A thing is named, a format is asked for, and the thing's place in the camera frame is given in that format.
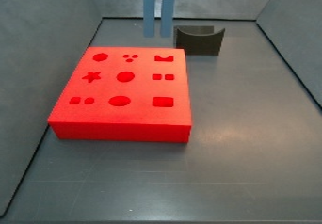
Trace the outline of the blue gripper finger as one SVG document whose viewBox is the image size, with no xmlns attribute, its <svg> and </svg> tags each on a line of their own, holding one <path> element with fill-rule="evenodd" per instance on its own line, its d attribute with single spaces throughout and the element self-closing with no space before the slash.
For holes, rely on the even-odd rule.
<svg viewBox="0 0 322 224">
<path fill-rule="evenodd" d="M 155 36 L 155 1 L 143 0 L 143 35 Z"/>
<path fill-rule="evenodd" d="M 160 35 L 171 36 L 172 16 L 173 16 L 175 0 L 161 0 L 160 3 Z"/>
</svg>

